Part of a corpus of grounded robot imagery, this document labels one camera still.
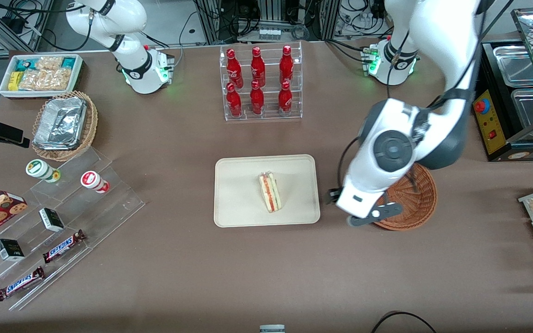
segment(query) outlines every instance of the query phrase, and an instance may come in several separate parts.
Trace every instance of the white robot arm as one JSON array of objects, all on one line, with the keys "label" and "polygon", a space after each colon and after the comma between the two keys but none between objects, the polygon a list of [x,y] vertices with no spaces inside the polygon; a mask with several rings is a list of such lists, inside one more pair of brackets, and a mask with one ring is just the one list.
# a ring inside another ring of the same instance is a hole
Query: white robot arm
[{"label": "white robot arm", "polygon": [[146,50],[135,32],[147,23],[145,9],[137,0],[81,0],[66,13],[71,28],[90,36],[116,57],[127,83],[138,93],[153,93],[172,80],[174,59],[157,50]]},{"label": "white robot arm", "polygon": [[479,2],[385,1],[394,19],[394,34],[387,44],[381,43],[383,52],[375,77],[389,85],[404,82],[419,49],[444,73],[446,93],[442,108],[436,112],[396,99],[372,107],[359,133],[361,146],[349,165],[336,203],[354,219],[378,217],[376,201],[414,162],[438,169],[461,156],[465,110],[470,106],[470,85],[474,84],[472,59],[478,44],[474,15]]}]

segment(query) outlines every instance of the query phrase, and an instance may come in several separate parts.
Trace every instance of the red bottle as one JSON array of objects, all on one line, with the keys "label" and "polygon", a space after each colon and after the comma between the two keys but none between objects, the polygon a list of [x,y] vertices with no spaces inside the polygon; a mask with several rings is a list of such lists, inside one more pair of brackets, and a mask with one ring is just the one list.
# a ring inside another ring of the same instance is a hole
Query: red bottle
[{"label": "red bottle", "polygon": [[289,81],[281,84],[281,91],[279,92],[279,114],[282,116],[289,116],[291,113],[291,98],[293,97],[289,90]]},{"label": "red bottle", "polygon": [[265,61],[260,55],[260,47],[252,47],[252,63],[250,64],[252,69],[252,79],[257,80],[260,86],[267,84],[267,74],[265,71]]},{"label": "red bottle", "polygon": [[291,46],[283,46],[283,57],[279,63],[279,81],[281,84],[285,81],[293,80],[293,59],[291,58]]},{"label": "red bottle", "polygon": [[242,100],[240,99],[240,95],[237,93],[235,85],[231,82],[228,82],[226,89],[228,90],[226,99],[228,100],[231,116],[240,118],[242,116]]},{"label": "red bottle", "polygon": [[252,81],[252,91],[250,91],[250,101],[252,101],[252,112],[260,116],[265,108],[265,95],[260,89],[260,83],[257,80]]},{"label": "red bottle", "polygon": [[228,49],[226,55],[228,55],[228,76],[230,81],[236,85],[236,89],[241,89],[244,86],[244,79],[242,78],[240,62],[237,61],[236,53],[233,49]]}]

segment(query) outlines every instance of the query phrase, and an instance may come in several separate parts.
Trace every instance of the red switch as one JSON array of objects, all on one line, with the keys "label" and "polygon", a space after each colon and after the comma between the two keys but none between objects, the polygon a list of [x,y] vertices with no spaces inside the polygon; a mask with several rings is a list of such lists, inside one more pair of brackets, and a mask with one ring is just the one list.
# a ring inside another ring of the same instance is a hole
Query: red switch
[{"label": "red switch", "polygon": [[483,101],[478,101],[474,104],[474,111],[481,113],[486,108],[486,104]]}]

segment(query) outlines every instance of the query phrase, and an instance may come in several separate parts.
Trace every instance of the wicker basket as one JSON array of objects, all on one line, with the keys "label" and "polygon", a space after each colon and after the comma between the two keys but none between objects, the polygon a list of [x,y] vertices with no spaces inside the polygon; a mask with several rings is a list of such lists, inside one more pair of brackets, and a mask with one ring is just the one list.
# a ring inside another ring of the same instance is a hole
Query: wicker basket
[{"label": "wicker basket", "polygon": [[[400,203],[403,211],[397,216],[376,222],[377,225],[389,230],[410,230],[423,225],[433,215],[437,203],[435,181],[429,170],[419,164],[413,165],[413,172],[418,191],[415,191],[408,177],[402,177],[392,185],[388,189],[388,199]],[[383,203],[383,198],[377,202],[378,205]]]},{"label": "wicker basket", "polygon": [[[77,147],[77,149],[74,150],[44,150],[38,149],[34,145],[32,145],[32,148],[34,149],[34,151],[36,151],[36,154],[38,154],[38,156],[49,160],[65,162],[66,160],[69,160],[70,158],[76,156],[80,152],[84,151],[87,147],[92,145],[93,137],[95,137],[96,135],[96,126],[98,125],[98,110],[96,110],[96,106],[93,105],[92,100],[85,93],[81,93],[80,91],[64,93],[62,95],[55,96],[49,100],[68,99],[70,97],[80,97],[81,99],[84,99],[87,102],[86,118],[85,120],[83,120],[81,144]],[[44,105],[42,106],[42,108],[40,108],[38,116],[36,116],[36,121],[34,122],[34,126],[32,126],[32,135],[36,135],[36,130],[38,129],[38,125],[40,124],[40,117],[42,117],[44,111]]]}]

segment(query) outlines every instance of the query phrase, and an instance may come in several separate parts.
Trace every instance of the tabletop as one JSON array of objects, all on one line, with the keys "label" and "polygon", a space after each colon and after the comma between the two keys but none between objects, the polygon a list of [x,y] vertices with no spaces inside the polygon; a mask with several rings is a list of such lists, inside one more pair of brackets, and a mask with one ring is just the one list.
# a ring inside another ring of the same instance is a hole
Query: tabletop
[{"label": "tabletop", "polygon": [[[224,120],[218,47],[186,49],[173,84],[151,95],[125,84],[112,54],[82,53],[80,89],[99,115],[93,146],[147,204],[26,308],[0,310],[0,330],[249,333],[285,324],[290,333],[351,333],[406,310],[438,332],[533,332],[533,230],[516,200],[533,192],[533,162],[487,162],[472,116],[462,158],[432,171],[438,206],[418,229],[351,228],[322,201],[313,225],[214,224],[216,161],[310,154],[323,197],[343,148],[386,98],[336,49],[303,51],[302,120],[252,124]],[[427,105],[443,85],[423,56],[390,92]],[[2,98],[0,122],[31,138],[42,104]],[[32,158],[0,143],[0,190],[35,184],[24,173]],[[394,317],[378,332],[425,329]]]}]

